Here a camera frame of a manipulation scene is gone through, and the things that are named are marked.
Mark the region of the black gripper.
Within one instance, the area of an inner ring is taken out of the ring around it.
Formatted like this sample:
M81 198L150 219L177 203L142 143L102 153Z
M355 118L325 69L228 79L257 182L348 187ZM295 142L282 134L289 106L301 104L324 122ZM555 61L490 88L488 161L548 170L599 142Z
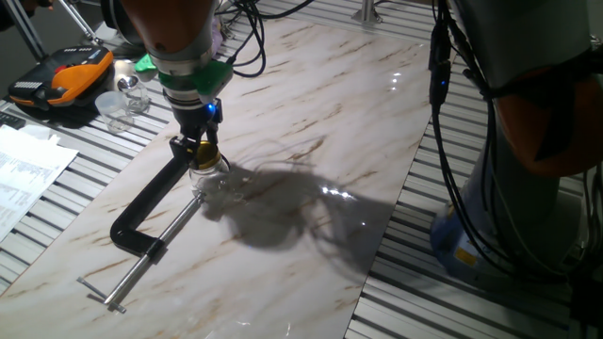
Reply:
M192 109L177 108L176 120L182 135L170 139L172 159L169 164L194 168L197 165L197 151L202 136L206 135L212 144L219 143L218 131L222 123L221 99Z

